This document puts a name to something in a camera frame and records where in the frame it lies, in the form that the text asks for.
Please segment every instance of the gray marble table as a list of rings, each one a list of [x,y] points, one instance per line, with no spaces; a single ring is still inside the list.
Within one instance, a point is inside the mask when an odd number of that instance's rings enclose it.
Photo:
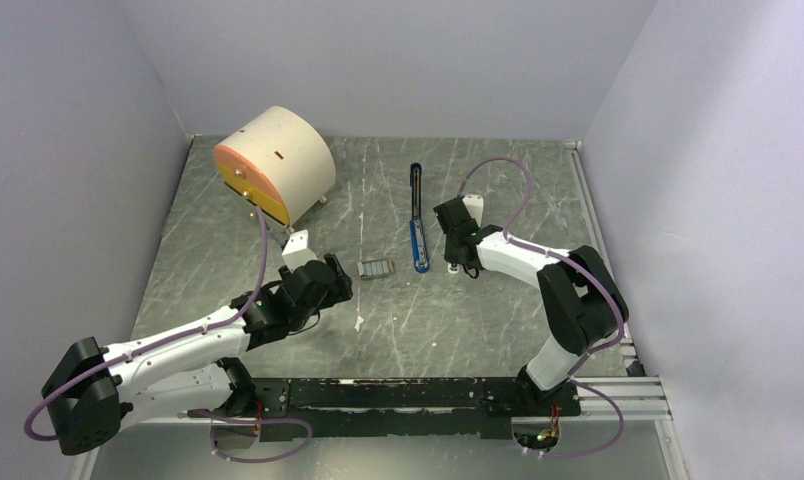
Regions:
[[[132,338],[196,320],[254,285],[261,258],[251,206],[229,190],[213,161],[222,137],[196,137],[140,308]],[[352,276],[354,298],[323,311],[310,332],[265,345],[244,357],[258,377],[515,375],[549,330],[540,294],[512,278],[484,272],[478,280],[449,275],[443,235],[431,214],[454,196],[478,161],[512,156],[525,161],[534,190],[512,232],[536,243],[575,248],[591,244],[589,214],[575,167],[561,142],[327,138],[337,183],[327,205],[297,223],[318,254],[334,252]],[[432,259],[429,273],[411,262],[409,165],[423,165],[423,209]],[[467,191],[485,196],[484,223],[501,225],[523,194],[522,173],[492,163]],[[267,281],[278,278],[280,249],[270,242]],[[396,273],[360,281],[359,259],[391,258]],[[625,375],[617,349],[588,361],[580,376]]]

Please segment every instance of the cylindrical container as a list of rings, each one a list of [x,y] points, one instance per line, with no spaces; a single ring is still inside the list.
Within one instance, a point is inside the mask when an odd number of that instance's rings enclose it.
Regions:
[[[292,225],[334,185],[331,151],[295,113],[271,107],[214,147],[226,185]]]

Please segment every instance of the blue marker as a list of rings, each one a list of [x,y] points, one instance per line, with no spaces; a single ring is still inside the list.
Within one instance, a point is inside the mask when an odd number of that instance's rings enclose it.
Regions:
[[[428,272],[428,250],[426,249],[426,231],[423,228],[423,219],[420,218],[420,188],[423,176],[423,166],[419,163],[411,164],[411,250],[414,252],[414,270],[419,273]]]

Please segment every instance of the gray wall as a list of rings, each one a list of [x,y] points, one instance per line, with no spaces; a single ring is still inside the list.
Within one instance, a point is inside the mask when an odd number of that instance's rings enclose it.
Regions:
[[[121,0],[191,133],[579,139],[654,0]]]
[[[804,478],[804,1],[659,1],[582,156],[693,478]]]
[[[0,478],[65,478],[23,421],[70,343],[128,338],[186,146],[112,2],[0,2]]]

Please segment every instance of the small white object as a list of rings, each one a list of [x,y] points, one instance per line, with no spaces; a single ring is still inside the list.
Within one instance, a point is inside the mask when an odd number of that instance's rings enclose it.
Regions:
[[[135,348],[131,345],[120,344],[118,346],[113,346],[113,348],[110,349],[110,353],[117,353],[119,355],[125,354],[125,356],[128,357],[127,360],[125,360],[125,363],[131,363],[134,361],[134,350]]]
[[[291,272],[311,260],[317,259],[317,255],[308,246],[309,240],[307,230],[299,230],[290,235],[290,239],[287,240],[287,244],[281,252],[281,258]]]
[[[476,225],[481,228],[482,215],[484,214],[484,197],[481,195],[464,195],[461,199],[470,216],[476,221]]]

